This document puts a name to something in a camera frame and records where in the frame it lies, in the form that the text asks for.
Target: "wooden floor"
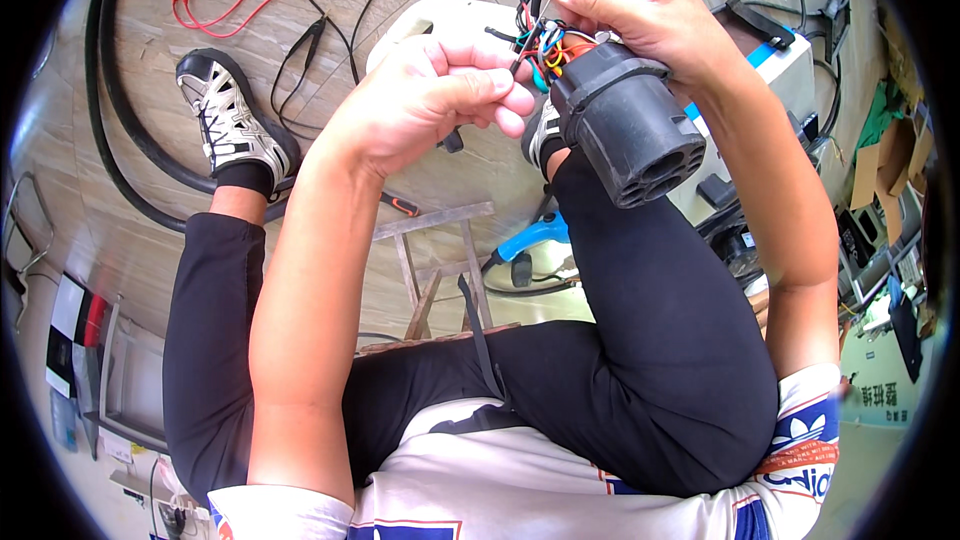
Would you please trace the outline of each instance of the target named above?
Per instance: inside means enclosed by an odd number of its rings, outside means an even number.
[[[178,259],[184,246],[181,234],[170,232],[137,212],[108,178],[90,132],[84,82],[83,30],[89,0],[68,0],[55,25],[55,42],[49,60],[28,91],[24,111],[11,149],[15,174],[35,173],[53,212],[56,235],[50,262],[86,282],[98,294],[114,299],[122,294],[125,312],[145,328],[163,336]],[[191,0],[202,21],[219,15],[234,0]],[[246,14],[261,0],[247,0],[239,9]],[[352,29],[366,0],[317,0],[344,30]],[[390,23],[417,0],[375,0],[357,34],[357,55],[362,64],[370,48]],[[516,0],[483,0],[514,5]],[[704,0],[716,6],[724,0]],[[799,0],[768,0],[798,6]],[[808,10],[826,0],[807,0]],[[845,62],[843,106],[834,136],[847,162],[863,124],[879,78],[885,75],[881,37],[877,31],[875,0],[853,0],[853,25],[843,49]],[[785,16],[783,21],[796,25]],[[205,46],[229,53],[250,78],[258,101],[266,107],[270,85],[283,55],[317,18],[306,0],[275,0],[243,31],[226,40],[180,27],[171,15],[170,0],[120,0],[117,52],[123,82],[130,100],[150,134],[181,163],[203,173],[208,164],[200,150],[197,120],[174,81],[174,66],[188,51]],[[227,29],[239,21],[227,18]],[[815,41],[821,54],[822,41]],[[293,71],[302,62],[291,64]],[[296,81],[284,75],[285,95]],[[320,42],[317,58],[303,88],[291,100],[290,115],[322,125],[353,88],[347,52],[331,31]],[[821,117],[833,98],[830,78],[817,71],[817,96]],[[210,198],[174,182],[138,152],[116,116],[104,102],[107,135],[121,169],[145,198],[166,212],[185,218],[205,210]],[[498,131],[462,129],[465,150],[447,154],[432,151],[402,174],[388,180],[388,189],[413,199],[425,213],[492,200],[496,214],[473,222],[478,252],[489,254],[500,242],[522,230],[541,196],[543,179],[523,161],[512,140]],[[824,184],[838,197],[844,168],[828,162]],[[30,234],[39,240],[34,208],[21,208]],[[401,218],[381,207],[378,222]],[[268,253],[276,243],[280,222],[267,226]],[[465,258],[459,227],[450,225],[411,234],[418,268],[462,261]],[[567,255],[556,247],[541,247],[536,265],[556,267]],[[506,267],[491,274],[491,283],[509,287]],[[441,301],[430,316],[434,334],[459,331],[462,300],[452,279],[441,286]],[[555,318],[590,319],[581,290],[570,290],[536,299],[491,298],[494,324],[510,321],[534,323]],[[370,251],[364,285],[361,330],[402,335],[411,315],[397,251],[390,240],[375,243]]]

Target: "black pants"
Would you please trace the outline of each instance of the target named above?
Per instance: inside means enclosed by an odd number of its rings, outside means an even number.
[[[679,497],[741,483],[777,419],[777,379],[724,264],[666,199],[611,203],[583,153],[554,178],[596,324],[490,334],[516,412],[634,489]],[[246,483],[254,418],[248,345],[264,231],[201,213],[187,222],[163,363],[166,438],[202,503]],[[343,422],[354,485],[398,447],[421,409],[489,396],[472,339],[354,360]]]

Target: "cardboard box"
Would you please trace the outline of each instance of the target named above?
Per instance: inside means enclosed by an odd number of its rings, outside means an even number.
[[[906,188],[907,180],[915,178],[923,169],[933,148],[930,129],[923,127],[919,138],[915,129],[912,118],[894,119],[878,143],[856,151],[849,208],[865,207],[876,195],[887,216],[887,240],[891,246],[903,232],[898,197]]]

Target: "white t-shirt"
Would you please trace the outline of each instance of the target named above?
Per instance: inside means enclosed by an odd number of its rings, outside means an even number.
[[[747,481],[713,496],[644,495],[533,427],[429,433],[493,399],[430,406],[357,490],[356,509],[288,486],[208,494],[222,540],[474,540],[491,538],[803,538],[838,457],[835,364],[779,383],[768,455]]]

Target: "person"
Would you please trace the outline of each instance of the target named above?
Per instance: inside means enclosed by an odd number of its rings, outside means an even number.
[[[384,179],[454,126],[519,138],[534,99],[506,69],[515,54],[432,35],[398,45],[298,165],[264,277],[264,209],[298,150],[229,57],[194,51],[177,80],[218,187],[187,223],[164,414],[175,471],[221,537],[800,538],[812,526],[838,455],[840,379],[837,233],[819,178],[701,0],[553,1],[571,25],[610,27],[666,63],[699,106],[769,276],[766,342],[669,200],[619,210],[580,150],[538,135],[531,160],[596,323],[354,358]]]

